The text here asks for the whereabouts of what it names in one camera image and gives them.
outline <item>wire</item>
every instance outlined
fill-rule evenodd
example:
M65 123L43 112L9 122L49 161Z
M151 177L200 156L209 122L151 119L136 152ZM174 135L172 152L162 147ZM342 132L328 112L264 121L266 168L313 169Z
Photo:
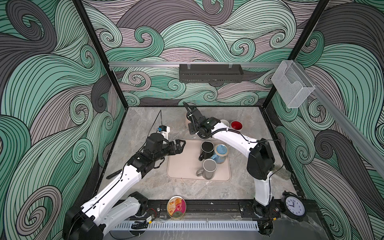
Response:
M157 212L155 211L155 209L151 209L151 210L155 212L155 217L157 217Z
M147 223L147 221L143 221L143 222L139 222L139 221L135 221L135 225L132 225L131 228L133 230L140 230L140 229L144 229L144 228L147 228L149 223Z
M129 237L129 238L116 238L116 237L114 237L114 236L112 235L111 231L109 232L109 234L111 235L111 237L112 237L113 239L116 239L116 240L127 240L127 239L131 239L131 238L134 238L134 237L139 236L139 235L135 235L135 236L132 236L132 237Z
M76 219L76 220L73 222L73 224L72 224L72 226L71 226L71 229L70 229L70 231L68 232L68 238L67 238L67 240L70 240L70 236L71 236L72 228L73 228L73 226L74 226L74 224L76 223L77 220L78 220L78 219Z
M257 141L257 142L266 142L266 141L274 141L274 142L279 142L280 140L279 139L266 139L266 140L263 140L263 141Z
M165 161L166 159L163 158L163 161L157 166L157 167L153 167L153 169L158 169L160 167L160 165Z
M68 232L68 238L67 238L67 240L70 239L71 231L72 231L72 229L73 229L74 224L75 224L75 223L77 222L77 220L79 220L79 219L81 218L81 216L83 216L84 214L85 214L85 213L82 213L80 216L78 216L78 217L76 218L75 221L73 221L73 224L72 224L72 226L71 226L71 228L70 228L70 231Z
M268 181L269 181L269 195L268 195L268 197L269 197L269 198L271 198L271 178L272 178L273 174L275 174L276 172L280 171L280 169L282 169L283 166L284 166L284 163L283 163L283 165L282 165L278 170L274 171L274 172L269 176L269 178L268 178ZM272 222L272 219L271 219L271 203L270 203L270 202L269 202L269 204L268 204L268 215L269 215L269 221L260 224L259 227L262 226L262 225L264 225L264 224L267 224L267 223L269 223L269 222Z
M155 118L155 121L152 123L152 126L151 126L151 128L149 129L149 131L148 131L147 137L149 137L149 133L151 132L151 129L152 129L153 125L155 125L156 120L157 120L157 118L159 117L159 114L160 114L160 118L161 118L161 125L163 125L163 119L162 119L162 117L161 117L161 110L160 110L159 113L157 114L156 118Z
M150 128L149 131L148 131L147 137L149 137L149 133L151 132L152 127L155 125L156 120L157 120L157 118L159 117L159 114L160 114L161 125L163 125L163 118L162 118L161 110L160 110L159 113L157 114L156 118L155 118L155 121L153 122L151 128ZM141 150L143 150L145 143L146 143L146 142L144 141L143 145L140 147L140 149L139 149L136 153L141 152Z

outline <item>gray marble surface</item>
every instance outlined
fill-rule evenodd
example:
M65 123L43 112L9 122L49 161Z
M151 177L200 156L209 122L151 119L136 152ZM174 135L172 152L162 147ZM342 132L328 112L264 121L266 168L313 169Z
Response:
M170 141L174 139L200 140L198 136L189 134L185 124L185 108L129 108L100 189L106 187L111 181L105 177L121 169L124 163L142 146L160 109L162 110L163 124L171 127ZM241 121L244 135L256 139L262 137L271 139L271 134L258 107L201 107L199 110L207 118L213 116L228 122ZM161 125L160 117L151 132L155 132L159 125ZM273 142L271 142L271 148L275 156L275 163L282 165L281 157ZM148 199L169 199L175 195L185 199L252 199L255 195L255 188L253 178L247 172L248 159L232 147L229 148L229 156L232 177L228 182L170 179L167 177L168 157L166 157L160 168L151 170L124 197L139 191ZM281 193L284 190L295 192L290 180L284 180L276 174L272 176L271 185L272 194L275 198L281 198Z

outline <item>gray mug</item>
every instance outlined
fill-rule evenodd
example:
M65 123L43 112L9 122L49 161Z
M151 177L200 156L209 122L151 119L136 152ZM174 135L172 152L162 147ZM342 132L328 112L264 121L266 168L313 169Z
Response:
M217 168L217 163L213 159L205 159L203 161L203 168L200 168L196 172L196 176L200 177L203 176L203 178L210 180L214 177L215 171Z

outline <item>wallpaper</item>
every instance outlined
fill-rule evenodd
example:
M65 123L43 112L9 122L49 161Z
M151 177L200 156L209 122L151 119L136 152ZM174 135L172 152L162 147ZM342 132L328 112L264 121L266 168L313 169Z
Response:
M317 85L384 155L384 2L355 1L324 11L300 52ZM298 109L276 94L267 109L309 199L335 239L382 240L384 180L314 97Z
M124 114L71 0L0 1L1 239L61 239Z
M83 0L109 61L286 60L317 0ZM180 83L178 68L114 68L131 106L261 105L274 69Z

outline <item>tray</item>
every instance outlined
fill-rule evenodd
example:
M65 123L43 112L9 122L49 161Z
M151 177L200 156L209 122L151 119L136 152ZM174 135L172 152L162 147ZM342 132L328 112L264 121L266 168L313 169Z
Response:
M222 164L217 165L215 176L207 180L202 176L196 176L196 171L203 167L203 161L199 161L198 157L201 153L201 144L205 140L185 140L186 145L181 154L169 156L167 176L174 179L193 179L204 181L227 182L231 179L231 170L229 167L229 155ZM215 146L217 144L225 144L221 141L210 141Z

